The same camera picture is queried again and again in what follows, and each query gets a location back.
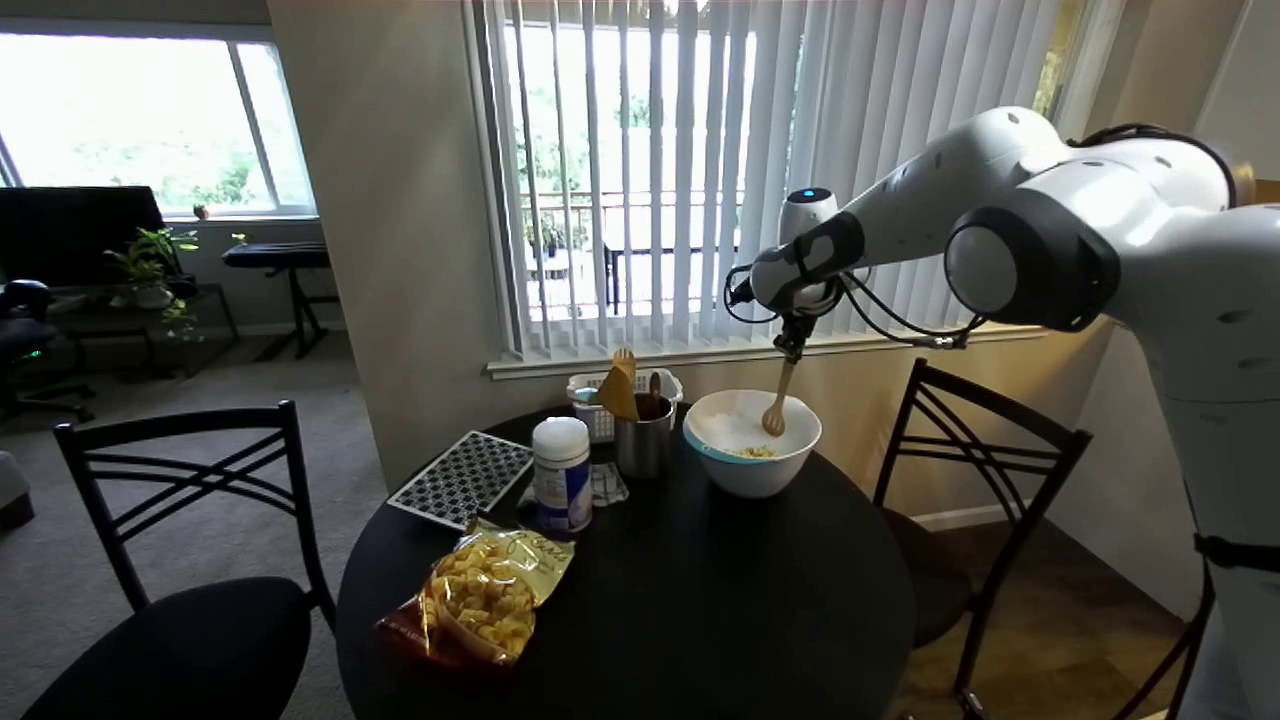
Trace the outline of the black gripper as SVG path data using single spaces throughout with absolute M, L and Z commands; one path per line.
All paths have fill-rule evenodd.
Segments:
M 773 339 L 773 347 L 787 359 L 800 365 L 803 359 L 803 344 L 812 335 L 814 319 L 803 312 L 782 312 L 778 331 Z

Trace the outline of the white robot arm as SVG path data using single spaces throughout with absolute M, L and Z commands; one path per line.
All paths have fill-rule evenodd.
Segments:
M 792 191 L 731 297 L 821 316 L 921 257 L 978 319 L 1140 339 L 1210 584 L 1180 720 L 1280 720 L 1280 210 L 1190 136 L 988 107 L 851 200 Z

